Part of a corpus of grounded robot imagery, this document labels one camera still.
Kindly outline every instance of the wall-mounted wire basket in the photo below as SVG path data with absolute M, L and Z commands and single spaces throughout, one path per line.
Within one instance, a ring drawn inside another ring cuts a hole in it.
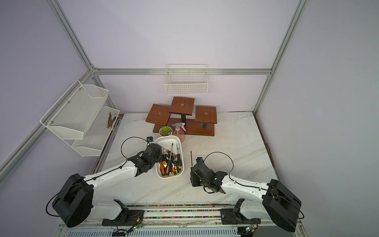
M 113 119 L 114 117 L 118 117 L 120 111 L 108 106 L 103 106 L 84 138 L 75 140 L 72 144 L 71 147 L 81 156 L 100 156 L 109 134 L 112 131 L 113 125 L 116 122 L 115 119 L 113 124 L 108 127 L 109 113 L 111 113 Z
M 208 94 L 207 65 L 185 65 L 190 66 L 191 68 L 183 69 L 184 64 L 167 65 L 167 77 L 164 84 L 166 95 L 179 96 Z
M 75 83 L 79 83 L 78 88 L 50 121 L 40 120 L 60 139 L 83 139 L 108 98 L 108 90 L 104 88 Z
M 75 81 L 39 121 L 81 156 L 99 156 L 120 113 L 103 106 L 107 98 L 108 90 Z

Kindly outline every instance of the black cable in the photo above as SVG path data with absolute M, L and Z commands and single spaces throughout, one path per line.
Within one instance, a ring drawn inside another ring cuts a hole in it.
M 100 177 L 100 176 L 103 176 L 103 175 L 105 175 L 105 174 L 108 174 L 108 173 L 110 173 L 110 172 L 112 172 L 112 171 L 115 171 L 115 170 L 117 170 L 117 169 L 121 169 L 121 168 L 126 164 L 126 162 L 127 162 L 127 160 L 126 160 L 121 166 L 119 166 L 119 167 L 117 167 L 117 168 L 114 168 L 113 170 L 110 170 L 110 171 L 108 171 L 108 172 L 106 172 L 106 173 L 104 173 L 104 174 L 101 174 L 101 175 L 99 175 L 99 176 L 93 177 L 93 178 L 88 179 L 88 180 L 84 180 L 83 182 L 80 182 L 80 183 L 77 183 L 77 184 L 73 184 L 73 185 L 68 186 L 67 188 L 65 188 L 65 189 L 63 189 L 63 190 L 61 190 L 61 191 L 59 191 L 59 193 L 57 193 L 56 195 L 54 195 L 54 196 L 53 196 L 53 197 L 47 202 L 47 204 L 46 204 L 46 208 L 45 208 L 46 213 L 47 213 L 48 215 L 52 216 L 52 217 L 59 217 L 59 216 L 57 216 L 57 215 L 50 214 L 50 213 L 47 211 L 47 207 L 49 206 L 49 203 L 53 200 L 53 198 L 55 198 L 56 196 L 58 196 L 58 194 L 60 194 L 61 192 L 63 192 L 64 190 L 66 190 L 66 189 L 68 189 L 68 188 L 71 188 L 71 187 L 73 187 L 73 186 L 76 186 L 76 185 L 78 185 L 78 184 L 82 184 L 82 183 L 85 183 L 85 182 L 88 182 L 88 181 L 91 181 L 91 180 L 96 180 L 96 179 L 97 179 L 98 177 Z
M 239 184 L 239 185 L 241 185 L 241 186 L 244 186 L 244 187 L 263 189 L 263 190 L 265 190 L 265 191 L 267 191 L 267 192 L 270 192 L 270 193 L 272 193 L 272 194 L 274 194 L 274 195 L 276 195 L 276 196 L 282 198 L 283 200 L 285 200 L 286 202 L 288 202 L 289 204 L 291 204 L 294 208 L 296 208 L 296 210 L 298 210 L 298 211 L 303 215 L 303 217 L 301 217 L 301 218 L 299 217 L 299 219 L 304 219 L 304 213 L 303 213 L 302 211 L 300 211 L 300 209 L 298 209 L 297 207 L 295 207 L 295 205 L 293 205 L 293 204 L 292 204 L 290 201 L 288 201 L 286 198 L 284 198 L 284 197 L 282 197 L 282 196 L 280 196 L 280 195 L 278 195 L 278 194 L 276 194 L 276 193 L 274 193 L 274 192 L 272 192 L 272 191 L 270 191 L 270 190 L 267 190 L 267 189 L 265 189 L 265 188 L 260 188 L 260 187 L 256 187 L 256 186 L 243 185 L 243 184 L 240 184 L 240 183 L 238 183 L 237 181 L 235 181 L 235 180 L 233 180 L 233 179 L 232 179 L 232 181 L 234 181 L 234 182 L 236 182 L 237 184 Z
M 221 153 L 221 154 L 224 154 L 224 155 L 226 155 L 227 157 L 229 157 L 229 159 L 232 161 L 232 165 L 233 165 L 233 167 L 232 167 L 232 169 L 229 171 L 229 178 L 230 178 L 230 180 L 232 180 L 232 181 L 236 182 L 237 184 L 239 184 L 239 185 L 241 185 L 241 186 L 244 186 L 244 187 L 251 187 L 251 188 L 257 188 L 257 189 L 263 189 L 263 190 L 266 190 L 266 191 L 268 191 L 268 192 L 270 192 L 270 193 L 272 193 L 272 194 L 274 194 L 274 195 L 276 195 L 276 196 L 278 196 L 278 197 L 284 199 L 285 201 L 287 201 L 289 204 L 291 204 L 294 208 L 296 208 L 296 210 L 298 210 L 298 211 L 303 215 L 303 217 L 301 217 L 301 218 L 299 217 L 299 219 L 304 219 L 304 214 L 303 214 L 303 212 L 300 211 L 300 209 L 298 209 L 297 207 L 295 207 L 295 205 L 293 205 L 290 201 L 288 201 L 288 200 L 285 199 L 284 197 L 282 197 L 282 196 L 280 196 L 280 195 L 278 195 L 278 194 L 276 194 L 276 193 L 274 193 L 274 192 L 271 192 L 270 190 L 267 190 L 267 189 L 265 189 L 265 188 L 260 188 L 260 187 L 256 187 L 256 186 L 247 186 L 247 185 L 240 184 L 240 183 L 238 183 L 237 181 L 233 180 L 233 179 L 230 177 L 230 172 L 234 169 L 234 163 L 233 163 L 233 160 L 231 159 L 231 157 L 228 156 L 227 154 L 225 154 L 225 153 L 223 153 L 223 152 L 219 152 L 219 151 L 215 151 L 215 152 L 212 152 L 212 153 L 210 153 L 210 154 L 213 154 L 213 153 Z
M 212 153 L 210 153 L 210 154 L 213 154 L 213 153 L 221 153 L 221 154 L 224 154 L 224 155 L 226 155 L 227 157 L 229 157 L 229 159 L 232 161 L 232 169 L 229 171 L 229 178 L 230 178 L 230 173 L 231 173 L 231 171 L 234 169 L 234 163 L 233 163 L 233 160 L 231 159 L 231 157 L 230 156 L 228 156 L 227 154 L 225 154 L 225 153 L 223 153 L 223 152 L 219 152 L 219 151 L 215 151 L 215 152 L 212 152 Z
M 142 140 L 146 141 L 148 144 L 150 144 L 150 142 L 148 142 L 147 140 L 145 140 L 145 139 L 143 139 L 143 138 L 140 138 L 140 137 L 130 137 L 130 138 L 139 138 L 139 139 L 142 139 Z M 127 139 L 121 144 L 121 154 L 122 154 L 123 157 L 126 158 L 126 161 L 124 162 L 124 164 L 122 164 L 121 166 L 119 166 L 119 167 L 117 167 L 117 168 L 114 168 L 113 170 L 110 170 L 110 171 L 108 171 L 108 172 L 106 172 L 106 173 L 104 173 L 104 174 L 101 174 L 101 175 L 99 175 L 99 176 L 93 177 L 93 178 L 91 178 L 91 179 L 89 179 L 89 180 L 84 180 L 83 182 L 80 182 L 80 183 L 77 183 L 77 184 L 73 184 L 73 185 L 68 186 L 67 188 L 65 188 L 65 189 L 63 189 L 63 190 L 61 190 L 61 191 L 59 191 L 56 195 L 54 195 L 54 196 L 53 196 L 53 197 L 47 202 L 47 204 L 46 204 L 46 208 L 45 208 L 46 213 L 47 213 L 48 215 L 52 216 L 52 217 L 59 217 L 59 215 L 53 215 L 53 214 L 50 214 L 50 213 L 48 212 L 48 210 L 47 210 L 47 207 L 49 206 L 49 203 L 50 203 L 50 202 L 51 202 L 56 196 L 58 196 L 58 194 L 60 194 L 60 193 L 63 192 L 64 190 L 66 190 L 66 189 L 68 189 L 68 188 L 71 188 L 71 187 L 73 187 L 73 186 L 76 186 L 76 185 L 78 185 L 78 184 L 82 184 L 82 183 L 85 183 L 85 182 L 88 182 L 88 181 L 91 181 L 91 180 L 96 180 L 98 177 L 103 176 L 103 175 L 105 175 L 105 174 L 108 174 L 108 173 L 110 173 L 110 172 L 112 172 L 112 171 L 115 171 L 115 170 L 117 170 L 117 169 L 122 169 L 122 167 L 123 167 L 123 166 L 126 164 L 126 162 L 128 161 L 128 158 L 127 158 L 126 156 L 124 156 L 124 154 L 122 153 L 122 146 L 123 146 L 123 144 L 124 144 L 128 139 L 130 139 L 130 138 L 127 138 Z
M 116 226 L 117 228 L 117 231 L 116 231 L 116 234 L 118 234 L 119 230 L 118 230 L 118 226 L 116 225 L 116 223 L 114 221 L 112 221 L 114 223 L 114 225 Z
M 205 190 L 205 186 L 203 186 L 203 189 L 204 189 L 204 191 L 205 191 L 206 193 L 209 193 L 209 192 L 207 192 L 207 191 Z M 211 194 L 211 193 L 215 193 L 215 192 L 210 192 L 209 194 Z
M 121 155 L 123 156 L 123 157 L 125 157 L 126 159 L 128 159 L 126 156 L 124 156 L 124 154 L 122 153 L 122 146 L 123 146 L 123 144 L 127 141 L 127 140 L 129 140 L 129 139 L 131 139 L 131 138 L 139 138 L 139 139 L 142 139 L 142 140 L 144 140 L 145 142 L 147 142 L 148 144 L 150 144 L 150 142 L 148 142 L 147 140 L 145 140 L 145 139 L 143 139 L 143 138 L 140 138 L 140 137 L 130 137 L 130 138 L 127 138 L 122 144 L 121 144 Z

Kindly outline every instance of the red wire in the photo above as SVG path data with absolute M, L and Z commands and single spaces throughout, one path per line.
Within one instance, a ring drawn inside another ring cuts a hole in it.
M 142 212 L 140 212 L 140 213 L 137 213 L 137 214 L 135 214 L 134 216 L 131 216 L 131 217 L 129 217 L 129 218 L 132 218 L 132 217 L 135 217 L 136 215 L 138 215 L 138 214 L 141 214 Z

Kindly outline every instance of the white wire basket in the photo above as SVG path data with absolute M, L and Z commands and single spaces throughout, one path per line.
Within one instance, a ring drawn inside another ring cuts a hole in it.
M 66 103 L 49 121 L 40 122 L 60 139 L 83 139 L 96 115 L 108 98 L 108 90 L 94 86 L 82 85 L 69 97 Z
M 109 113 L 112 119 L 116 116 L 112 125 L 108 128 Z M 120 111 L 103 106 L 97 114 L 91 127 L 88 129 L 83 139 L 75 140 L 71 147 L 81 156 L 100 156 L 106 141 L 112 131 L 112 128 L 117 121 Z
M 186 64 L 193 69 L 169 68 L 182 64 L 168 64 L 164 83 L 166 95 L 205 95 L 208 94 L 208 77 L 206 64 Z

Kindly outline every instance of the orange screwdriver handle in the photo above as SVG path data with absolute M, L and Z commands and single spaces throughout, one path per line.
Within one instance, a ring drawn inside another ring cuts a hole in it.
M 164 176 L 165 172 L 164 172 L 163 162 L 159 162 L 159 168 L 160 168 L 160 171 L 161 171 L 161 175 Z

